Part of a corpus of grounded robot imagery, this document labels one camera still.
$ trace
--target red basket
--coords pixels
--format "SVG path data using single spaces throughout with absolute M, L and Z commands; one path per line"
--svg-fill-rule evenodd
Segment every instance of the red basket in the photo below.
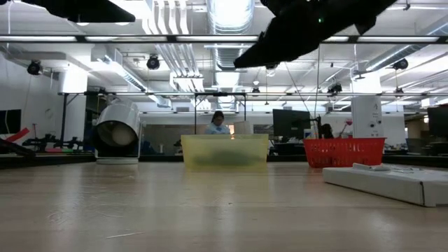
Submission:
M 305 139 L 310 167 L 352 167 L 353 163 L 380 165 L 385 138 Z

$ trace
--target ceiling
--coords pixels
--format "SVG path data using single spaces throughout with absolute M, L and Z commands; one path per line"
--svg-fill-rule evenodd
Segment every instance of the ceiling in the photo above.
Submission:
M 143 0 L 124 1 L 125 4 L 144 4 Z M 407 11 L 401 9 L 405 1 L 398 1 L 392 10 L 382 13 L 377 20 L 377 24 L 367 34 L 368 35 L 421 35 L 420 31 L 428 25 L 445 17 L 448 9 L 448 2 L 444 0 L 411 0 L 413 6 Z M 207 10 L 205 0 L 189 0 L 188 5 L 188 28 L 191 34 L 209 34 L 207 23 Z M 273 15 L 263 8 L 259 1 L 255 1 L 253 22 L 248 34 L 259 34 L 264 31 Z M 45 9 L 28 6 L 23 3 L 14 3 L 10 7 L 10 18 L 8 19 L 8 4 L 0 6 L 0 34 L 91 34 L 91 35 L 114 35 L 114 34 L 145 34 L 141 27 L 141 21 L 130 23 L 124 26 L 116 24 L 89 24 L 80 26 L 59 17 L 52 16 Z M 340 34 L 357 34 L 354 27 L 345 29 Z M 204 87 L 210 88 L 214 82 L 214 62 L 211 50 L 204 48 L 204 44 L 193 44 L 195 59 L 200 73 L 204 78 Z M 259 81 L 260 91 L 268 92 L 293 92 L 296 87 L 302 92 L 315 92 L 316 86 L 320 85 L 323 90 L 331 82 L 325 83 L 329 77 L 341 71 L 343 67 L 353 67 L 355 63 L 368 62 L 394 45 L 329 45 L 325 44 L 320 50 L 304 55 L 294 62 L 282 63 L 276 70 L 273 77 L 266 76 L 264 68 L 247 69 L 241 73 L 239 87 L 236 91 L 245 90 L 250 92 L 254 87 L 253 82 Z M 23 52 L 63 52 L 79 61 L 86 61 L 89 65 L 90 52 L 93 45 L 72 45 L 72 44 L 16 44 L 13 48 Z M 146 67 L 146 60 L 151 53 L 158 53 L 153 44 L 113 44 L 106 45 L 107 50 L 118 49 L 123 54 L 123 64 L 141 80 L 146 81 L 153 91 L 172 92 L 168 84 L 170 70 L 162 62 L 159 70 L 150 71 Z M 445 45 L 430 45 L 420 50 L 406 59 L 409 62 L 409 69 L 418 66 L 448 51 Z M 448 69 L 448 57 L 440 57 L 431 63 L 420 66 L 407 73 L 400 74 L 395 78 L 395 72 L 390 69 L 379 70 L 377 74 L 381 76 L 381 88 L 383 91 L 394 90 L 396 85 L 403 85 L 416 80 L 436 74 Z M 352 79 L 349 71 L 338 75 L 337 82 L 340 82 L 344 91 L 349 92 Z M 126 92 L 129 90 L 127 83 L 115 73 L 98 71 L 95 78 L 90 78 L 90 85 L 103 85 L 108 90 Z M 425 92 L 435 88 L 443 88 L 448 85 L 448 77 L 424 85 L 418 85 L 412 92 Z

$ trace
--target yellow plastic bin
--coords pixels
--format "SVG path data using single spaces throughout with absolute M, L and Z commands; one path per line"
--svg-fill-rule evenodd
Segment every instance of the yellow plastic bin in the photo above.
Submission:
M 182 150 L 191 170 L 265 169 L 268 135 L 183 135 Z

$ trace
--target person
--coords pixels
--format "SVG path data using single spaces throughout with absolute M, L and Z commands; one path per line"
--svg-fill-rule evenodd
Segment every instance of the person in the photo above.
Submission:
M 230 129 L 224 122 L 224 114 L 222 111 L 216 111 L 213 114 L 213 118 L 211 119 L 211 123 L 207 126 L 205 130 L 205 134 L 230 134 Z
M 333 129 L 328 123 L 321 126 L 321 133 L 324 139 L 333 139 Z

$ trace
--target table surface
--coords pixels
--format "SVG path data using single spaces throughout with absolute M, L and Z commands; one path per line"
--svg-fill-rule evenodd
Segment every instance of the table surface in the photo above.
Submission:
M 306 163 L 0 170 L 4 251 L 446 251 L 448 208 L 323 182 Z

